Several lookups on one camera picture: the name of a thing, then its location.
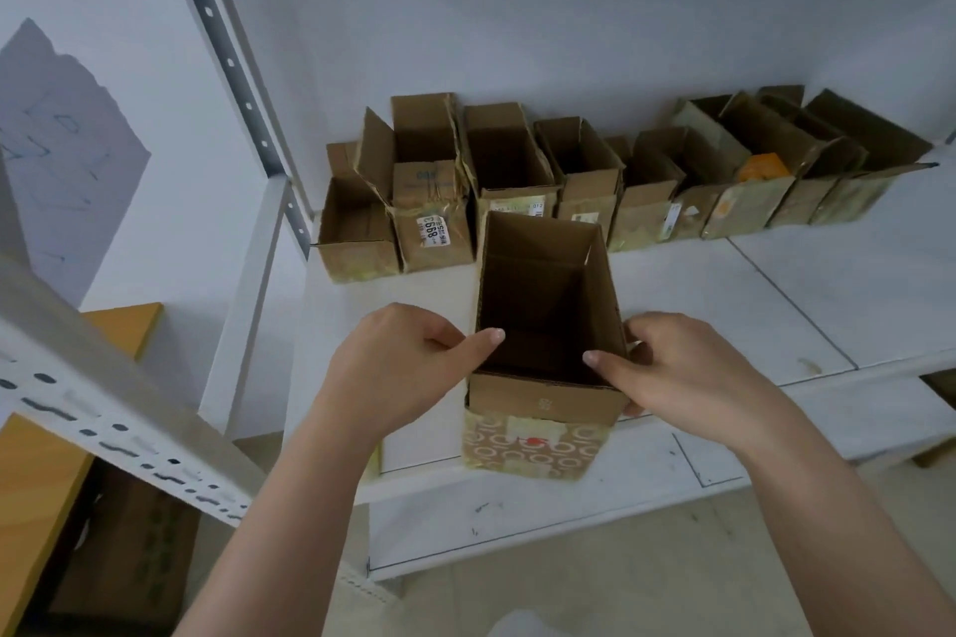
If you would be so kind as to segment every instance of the handwritten drawing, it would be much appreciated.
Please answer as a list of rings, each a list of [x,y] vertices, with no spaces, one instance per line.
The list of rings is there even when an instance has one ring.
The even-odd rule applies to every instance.
[[[78,307],[149,151],[94,75],[30,18],[0,49],[0,153],[30,267]]]

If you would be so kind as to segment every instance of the forearm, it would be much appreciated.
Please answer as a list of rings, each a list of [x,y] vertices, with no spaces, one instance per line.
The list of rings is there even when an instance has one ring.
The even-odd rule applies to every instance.
[[[313,407],[177,636],[319,634],[369,453]]]
[[[949,596],[809,420],[740,456],[817,637],[956,634]]]

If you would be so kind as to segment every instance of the hand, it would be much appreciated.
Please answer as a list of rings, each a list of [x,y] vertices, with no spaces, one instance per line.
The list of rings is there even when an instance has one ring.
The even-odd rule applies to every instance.
[[[505,339],[488,328],[467,338],[441,315],[392,303],[366,315],[342,341],[313,412],[374,449],[434,406]]]
[[[628,319],[630,362],[589,350],[584,362],[672,426],[746,452],[809,425],[803,411],[706,322],[650,312]]]

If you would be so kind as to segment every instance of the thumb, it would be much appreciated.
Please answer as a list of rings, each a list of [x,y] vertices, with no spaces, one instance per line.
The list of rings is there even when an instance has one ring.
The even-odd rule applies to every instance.
[[[487,327],[469,335],[452,348],[442,353],[442,373],[447,377],[448,388],[452,388],[462,378],[484,363],[487,356],[505,340],[505,331],[499,327]]]
[[[631,363],[620,355],[607,353],[603,350],[585,350],[581,360],[584,361],[584,365],[589,365],[597,375],[604,378],[632,401],[639,406],[645,406],[639,400],[638,391],[640,381],[647,375],[647,365]]]

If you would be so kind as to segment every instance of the floor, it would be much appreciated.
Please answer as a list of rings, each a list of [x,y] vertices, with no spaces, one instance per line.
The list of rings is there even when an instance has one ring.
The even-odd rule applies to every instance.
[[[270,465],[277,447],[251,448]],[[926,471],[906,463],[873,483],[956,596],[956,457]],[[228,534],[204,524],[190,594]],[[396,607],[337,589],[324,635],[484,637],[520,608],[576,637],[810,635],[750,489],[460,561],[403,588]]]

